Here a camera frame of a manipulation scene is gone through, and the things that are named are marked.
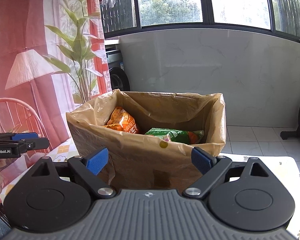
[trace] paper bag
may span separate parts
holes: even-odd
[[[204,137],[200,144],[186,145],[102,127],[116,106],[131,114],[143,133],[151,128],[204,130]],[[176,188],[182,192],[201,177],[191,163],[193,147],[217,156],[226,142],[222,94],[114,90],[67,113],[66,118],[81,156],[108,148],[109,162],[98,176],[117,190]]]

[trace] pink chair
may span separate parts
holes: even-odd
[[[39,137],[47,137],[45,128],[36,111],[27,103],[15,98],[0,98],[0,133],[2,132],[36,132]],[[31,159],[35,153],[38,159],[52,149],[27,152]]]

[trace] window frame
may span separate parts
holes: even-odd
[[[133,27],[133,28],[113,31],[110,33],[104,33],[104,36],[105,36],[105,39],[108,39],[108,38],[113,38],[116,36],[122,36],[122,35],[127,35],[127,34],[132,34],[132,33],[148,32],[148,31],[187,29],[187,28],[190,28],[190,29],[206,28],[206,29],[227,29],[227,30],[239,30],[239,31],[261,33],[261,34],[267,34],[267,35],[271,35],[274,37],[284,38],[287,40],[291,40],[291,41],[300,43],[300,37],[291,35],[289,33],[280,32],[275,29],[273,3],[272,3],[272,0],[267,0],[267,2],[268,2],[270,26],[271,26],[270,30],[258,28],[258,27],[247,26],[247,25],[216,23],[214,21],[212,0],[201,0],[202,19],[203,19],[202,22],[199,22],[199,23],[198,22],[169,23],[169,24],[141,26],[139,2],[138,2],[138,0],[134,0],[137,26]]]

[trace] curtain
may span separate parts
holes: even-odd
[[[88,3],[0,0],[0,132],[50,140],[47,150],[6,160],[5,184],[71,136],[66,112],[111,90],[103,31]]]

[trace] tiled floor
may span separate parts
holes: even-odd
[[[281,131],[291,128],[227,126],[226,145],[222,153],[256,156],[290,156],[300,171],[300,139],[282,140]]]

